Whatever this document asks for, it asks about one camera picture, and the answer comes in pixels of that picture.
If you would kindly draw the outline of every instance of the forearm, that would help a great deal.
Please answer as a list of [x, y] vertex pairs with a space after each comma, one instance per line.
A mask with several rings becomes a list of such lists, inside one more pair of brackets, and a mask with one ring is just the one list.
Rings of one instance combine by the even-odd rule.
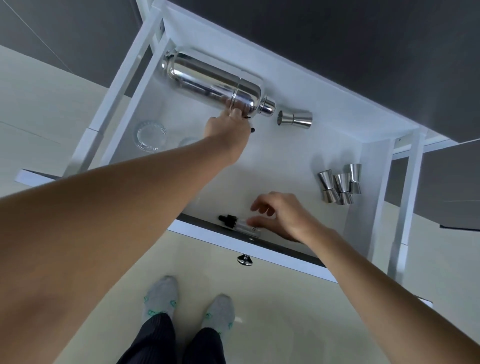
[[[211, 137], [0, 200], [0, 292], [9, 297], [0, 303], [0, 333], [12, 340], [2, 344], [5, 362], [25, 362], [28, 353], [16, 346], [22, 341], [45, 348], [31, 350], [33, 361], [53, 361], [110, 287], [229, 162], [223, 141]], [[30, 315], [37, 328], [23, 324]], [[35, 329], [42, 335], [33, 337]]]
[[389, 359], [396, 364], [477, 363], [479, 346], [358, 254], [316, 226], [302, 240], [325, 263]]

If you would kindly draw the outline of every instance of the white drawer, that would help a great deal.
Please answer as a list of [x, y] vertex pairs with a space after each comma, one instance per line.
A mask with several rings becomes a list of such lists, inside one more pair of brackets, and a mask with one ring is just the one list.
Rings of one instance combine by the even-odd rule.
[[[157, 31], [162, 19], [163, 35]], [[304, 245], [268, 231], [262, 232], [260, 240], [219, 226], [217, 217], [221, 214], [250, 216], [250, 204], [260, 193], [292, 192], [315, 217], [342, 233], [371, 259], [394, 140], [418, 125], [169, 2], [155, 2], [152, 6], [66, 175], [89, 166], [116, 101], [148, 43], [152, 44], [154, 55], [101, 165], [146, 154], [133, 141], [133, 129], [141, 121], [155, 120], [165, 126], [167, 149], [177, 147], [184, 137], [201, 137], [207, 119], [220, 110], [170, 89], [159, 68], [166, 49], [194, 47], [258, 75], [265, 81], [269, 96], [277, 102], [277, 112], [282, 107], [309, 110], [313, 124], [304, 130], [278, 126], [276, 113], [269, 118], [253, 117], [256, 131], [238, 162], [211, 181], [169, 229], [334, 280]], [[350, 206], [323, 202], [316, 174], [325, 169], [340, 173], [348, 163], [363, 164], [363, 194], [354, 195], [354, 204]]]

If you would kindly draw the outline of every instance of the foot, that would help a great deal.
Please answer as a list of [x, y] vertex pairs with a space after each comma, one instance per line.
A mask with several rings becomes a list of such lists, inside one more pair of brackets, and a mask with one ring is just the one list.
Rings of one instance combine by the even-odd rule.
[[232, 299], [224, 294], [219, 294], [207, 309], [202, 321], [202, 328], [212, 328], [218, 332], [222, 342], [225, 344], [234, 320], [235, 309]]
[[178, 283], [175, 277], [164, 276], [154, 283], [144, 297], [142, 324], [152, 316], [161, 313], [166, 313], [172, 319], [178, 296]]

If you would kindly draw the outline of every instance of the person's left hand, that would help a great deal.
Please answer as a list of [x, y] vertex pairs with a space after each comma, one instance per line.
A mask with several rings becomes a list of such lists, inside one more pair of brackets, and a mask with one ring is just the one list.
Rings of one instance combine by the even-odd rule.
[[207, 121], [205, 138], [213, 138], [223, 144], [227, 150], [229, 163], [235, 163], [247, 145], [250, 136], [250, 124], [242, 118], [239, 109], [222, 111], [217, 118]]

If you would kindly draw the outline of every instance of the dark pants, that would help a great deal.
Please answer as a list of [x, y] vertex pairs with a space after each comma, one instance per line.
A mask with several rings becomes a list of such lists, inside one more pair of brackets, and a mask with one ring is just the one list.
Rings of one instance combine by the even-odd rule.
[[[152, 316], [117, 364], [175, 364], [175, 330], [167, 314]], [[201, 329], [185, 349], [183, 364], [225, 364], [220, 335]]]

